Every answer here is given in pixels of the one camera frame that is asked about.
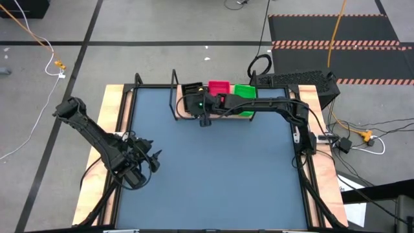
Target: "wooden table edge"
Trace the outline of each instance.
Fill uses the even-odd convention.
[[[115,132],[116,121],[120,110],[124,85],[107,85],[105,88],[105,94],[103,96],[100,114],[97,124],[107,132]],[[316,88],[313,85],[299,85],[301,100],[308,103],[309,107],[315,112],[323,129],[325,129],[325,123],[323,121],[322,111]],[[122,127],[120,131],[126,130],[127,116],[129,114],[129,106],[131,104],[132,93],[127,93],[127,99],[125,101],[124,115],[122,116]],[[309,115],[310,130],[315,134],[321,134],[321,130],[313,115]],[[331,155],[331,151],[328,145],[317,146],[318,150],[324,151]],[[91,148],[89,159],[86,168],[92,164],[99,157],[98,152]],[[326,155],[317,153],[313,156],[314,169],[316,174],[316,180],[318,182],[318,188],[320,196],[329,207],[331,212],[338,218],[338,220],[344,224],[347,224],[347,218],[345,208],[343,206],[342,197],[339,189],[339,183],[336,178],[336,170],[332,159]],[[94,208],[96,202],[101,198],[106,178],[107,171],[104,165],[99,162],[92,168],[85,176],[82,189],[79,194],[78,204],[74,214],[72,224],[78,224],[83,221],[89,212]],[[318,216],[316,214],[315,203],[312,197],[308,194],[310,215],[312,218],[312,225],[318,227]],[[107,210],[105,213],[104,224],[110,223],[110,218],[113,208],[113,195],[107,203]]]

